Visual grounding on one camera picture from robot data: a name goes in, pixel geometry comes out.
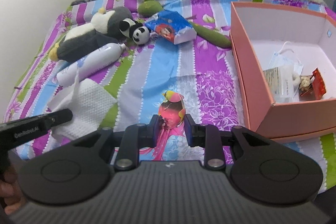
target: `blue plastic package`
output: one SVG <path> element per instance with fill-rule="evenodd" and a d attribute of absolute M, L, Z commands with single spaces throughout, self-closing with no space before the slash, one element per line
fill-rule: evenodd
<path fill-rule="evenodd" d="M 175 45 L 196 39 L 192 25 L 178 12 L 163 10 L 151 16 L 145 26 Z"/>

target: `silver bolt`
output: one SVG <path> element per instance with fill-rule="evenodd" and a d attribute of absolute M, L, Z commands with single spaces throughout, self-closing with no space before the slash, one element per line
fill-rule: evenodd
<path fill-rule="evenodd" d="M 211 159 L 211 160 L 208 160 L 208 165 L 214 168 L 222 167 L 224 165 L 224 161 L 220 159 Z"/>
<path fill-rule="evenodd" d="M 133 164 L 133 162 L 129 159 L 121 159 L 117 161 L 117 166 L 121 168 L 127 168 L 130 167 Z"/>

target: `white aerosol can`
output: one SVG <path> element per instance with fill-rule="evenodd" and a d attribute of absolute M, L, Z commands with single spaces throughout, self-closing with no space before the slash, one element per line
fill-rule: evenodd
<path fill-rule="evenodd" d="M 79 82 L 88 78 L 95 72 L 117 61 L 125 49 L 126 45 L 124 43 L 108 43 L 100 47 L 61 70 L 56 75 L 58 83 L 63 87 L 72 85 L 75 82 L 77 70 L 79 71 Z"/>

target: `ribbed gray surface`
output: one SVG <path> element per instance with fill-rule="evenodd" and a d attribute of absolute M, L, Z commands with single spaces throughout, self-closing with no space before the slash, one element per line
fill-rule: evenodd
<path fill-rule="evenodd" d="M 11 218 L 17 224 L 322 224 L 328 220 L 310 203 L 273 208 L 247 200 L 223 173 L 207 171 L 197 161 L 173 164 L 143 161 L 136 170 L 117 173 L 91 200 L 58 208 L 29 203 Z"/>

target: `pink box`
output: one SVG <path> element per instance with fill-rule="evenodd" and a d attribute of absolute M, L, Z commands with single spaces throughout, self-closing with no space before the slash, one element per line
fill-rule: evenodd
<path fill-rule="evenodd" d="M 292 6 L 232 2 L 231 39 L 247 128 L 282 143 L 336 132 L 336 22 L 330 16 Z M 286 41 L 304 64 L 302 75 L 319 68 L 327 90 L 322 100 L 274 101 L 263 70 Z"/>

